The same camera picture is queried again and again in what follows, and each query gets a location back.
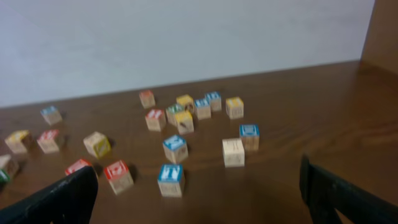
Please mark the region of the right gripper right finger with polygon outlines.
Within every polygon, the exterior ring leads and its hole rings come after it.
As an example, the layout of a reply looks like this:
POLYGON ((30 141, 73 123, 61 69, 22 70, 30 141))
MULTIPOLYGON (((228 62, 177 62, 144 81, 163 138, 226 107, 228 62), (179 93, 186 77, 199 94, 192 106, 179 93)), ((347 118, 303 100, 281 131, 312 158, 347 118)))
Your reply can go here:
POLYGON ((299 187, 314 223, 397 223, 397 207, 301 158, 299 187))

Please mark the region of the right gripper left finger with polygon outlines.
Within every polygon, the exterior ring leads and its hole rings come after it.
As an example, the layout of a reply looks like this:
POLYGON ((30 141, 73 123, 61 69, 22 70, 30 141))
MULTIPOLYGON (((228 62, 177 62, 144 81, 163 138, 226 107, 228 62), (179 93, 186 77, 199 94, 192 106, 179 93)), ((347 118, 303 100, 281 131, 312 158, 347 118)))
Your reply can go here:
POLYGON ((89 223, 98 179, 84 166, 33 195, 1 210, 1 223, 89 223))

